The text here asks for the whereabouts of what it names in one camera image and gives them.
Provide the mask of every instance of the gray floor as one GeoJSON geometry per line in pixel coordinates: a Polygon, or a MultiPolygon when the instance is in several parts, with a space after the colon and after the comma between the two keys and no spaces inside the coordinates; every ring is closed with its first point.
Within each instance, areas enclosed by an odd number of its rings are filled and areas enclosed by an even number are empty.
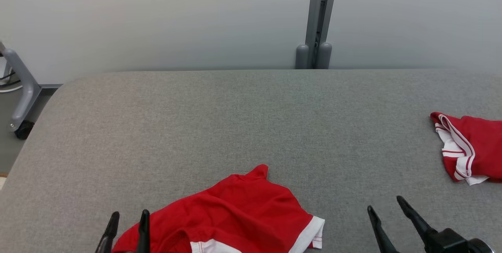
{"type": "MultiPolygon", "coordinates": [[[[23,94],[22,90],[0,93],[0,173],[8,173],[11,170],[19,151],[23,147],[24,141],[19,140],[14,133],[7,131],[7,123],[18,104],[21,94],[23,94]]],[[[42,90],[33,109],[27,116],[27,120],[36,121],[52,94],[54,94],[54,90],[42,90]]]]}

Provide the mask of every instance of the cable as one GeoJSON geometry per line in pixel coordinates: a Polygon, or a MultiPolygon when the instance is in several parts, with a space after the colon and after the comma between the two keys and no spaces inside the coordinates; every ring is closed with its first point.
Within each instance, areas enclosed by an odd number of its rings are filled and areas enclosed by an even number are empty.
{"type": "Polygon", "coordinates": [[[4,76],[3,78],[0,78],[0,81],[1,81],[1,80],[5,80],[6,78],[8,78],[9,76],[12,76],[13,74],[16,74],[16,72],[14,72],[14,71],[11,69],[11,73],[10,73],[10,74],[8,74],[8,75],[6,75],[6,76],[4,76]]]}
{"type": "MultiPolygon", "coordinates": [[[[6,75],[6,76],[4,76],[3,78],[0,78],[0,80],[3,80],[4,78],[7,78],[7,77],[9,77],[9,76],[12,76],[13,74],[16,74],[16,72],[14,72],[14,70],[11,68],[11,69],[9,70],[9,74],[8,74],[8,75],[6,75]]],[[[16,81],[13,81],[13,82],[10,82],[10,83],[2,84],[2,85],[0,85],[0,88],[4,88],[4,87],[7,87],[7,86],[11,86],[11,85],[16,84],[16,83],[18,83],[18,82],[21,82],[21,80],[16,80],[16,81]]],[[[22,85],[19,85],[18,87],[14,87],[14,88],[12,88],[12,89],[0,90],[0,93],[7,93],[7,92],[16,91],[16,90],[18,90],[18,89],[20,89],[20,88],[22,88],[22,87],[23,87],[22,85]]]]}
{"type": "Polygon", "coordinates": [[[19,85],[18,87],[16,88],[12,88],[12,89],[7,89],[7,90],[0,90],[0,93],[7,93],[7,92],[12,92],[12,91],[16,91],[20,88],[22,88],[23,86],[22,85],[19,85]]]}
{"type": "Polygon", "coordinates": [[[18,82],[21,82],[21,80],[16,80],[14,82],[9,82],[9,83],[6,83],[6,84],[0,84],[0,88],[4,88],[4,87],[7,87],[7,86],[11,86],[13,84],[16,84],[18,82]]]}

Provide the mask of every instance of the white stripe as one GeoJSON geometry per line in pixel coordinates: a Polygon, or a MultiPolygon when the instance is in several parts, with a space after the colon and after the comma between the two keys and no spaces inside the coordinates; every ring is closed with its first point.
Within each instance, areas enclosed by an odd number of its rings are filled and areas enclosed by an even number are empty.
{"type": "MultiPolygon", "coordinates": [[[[298,235],[293,247],[289,253],[303,253],[310,245],[314,237],[322,237],[322,229],[324,228],[324,219],[313,216],[309,224],[298,235]]],[[[314,245],[322,248],[322,242],[316,242],[314,245]]]]}
{"type": "Polygon", "coordinates": [[[464,157],[466,155],[464,153],[450,153],[447,151],[443,151],[443,156],[444,157],[459,158],[459,157],[464,157]]]}
{"type": "Polygon", "coordinates": [[[446,117],[445,115],[439,115],[439,120],[441,122],[443,122],[443,118],[448,122],[448,126],[450,126],[450,131],[452,132],[451,133],[451,136],[452,138],[455,140],[455,142],[457,143],[457,145],[463,149],[464,152],[466,152],[466,156],[465,157],[461,157],[461,158],[458,158],[457,159],[457,170],[459,172],[461,172],[462,174],[465,174],[467,177],[470,177],[471,174],[472,174],[472,171],[471,171],[471,166],[472,166],[472,161],[474,161],[474,158],[475,158],[475,151],[474,151],[474,148],[472,148],[472,145],[470,144],[470,142],[462,135],[462,133],[460,133],[456,128],[455,126],[453,126],[450,122],[450,120],[448,119],[448,117],[446,117]]]}
{"type": "Polygon", "coordinates": [[[461,180],[465,180],[465,178],[462,178],[462,176],[461,176],[461,175],[459,175],[457,172],[455,172],[455,178],[456,178],[457,180],[459,180],[459,181],[461,181],[461,180]]]}
{"type": "Polygon", "coordinates": [[[458,144],[451,137],[451,133],[448,130],[444,130],[441,128],[436,128],[436,133],[438,133],[439,138],[444,143],[443,152],[446,151],[462,151],[463,150],[458,146],[458,144]]]}
{"type": "Polygon", "coordinates": [[[487,176],[471,176],[469,178],[466,178],[466,181],[469,185],[474,185],[474,184],[482,183],[487,179],[488,179],[487,176]]]}
{"type": "Polygon", "coordinates": [[[443,125],[442,125],[442,124],[440,124],[440,123],[435,123],[435,124],[434,124],[434,126],[435,126],[435,127],[442,127],[442,128],[446,128],[446,126],[443,126],[443,125]]]}
{"type": "Polygon", "coordinates": [[[192,253],[242,253],[222,242],[210,239],[206,242],[190,242],[192,253]]]}

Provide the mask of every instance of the gray fabric surface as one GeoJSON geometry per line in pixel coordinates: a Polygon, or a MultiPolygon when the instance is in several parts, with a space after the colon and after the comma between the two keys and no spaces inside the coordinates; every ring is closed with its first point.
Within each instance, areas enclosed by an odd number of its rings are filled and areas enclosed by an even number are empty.
{"type": "Polygon", "coordinates": [[[396,195],[437,229],[502,249],[502,185],[453,183],[432,111],[502,119],[498,76],[450,70],[131,72],[50,99],[0,192],[2,252],[94,251],[232,173],[269,179],[326,219],[321,252],[378,252],[371,204],[403,253],[423,251],[396,195]]]}

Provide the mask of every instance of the red t-shirt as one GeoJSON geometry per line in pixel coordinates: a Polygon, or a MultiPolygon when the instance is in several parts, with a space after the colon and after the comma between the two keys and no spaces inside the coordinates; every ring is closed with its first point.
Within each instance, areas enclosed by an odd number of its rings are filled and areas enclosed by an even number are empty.
{"type": "Polygon", "coordinates": [[[439,112],[431,114],[436,133],[444,142],[443,162],[454,181],[470,185],[502,180],[502,121],[439,112]]]}
{"type": "MultiPolygon", "coordinates": [[[[231,175],[150,215],[151,252],[302,253],[322,247],[324,220],[302,209],[286,187],[267,180],[268,167],[231,175]]],[[[136,251],[138,224],[114,253],[136,251]]]]}

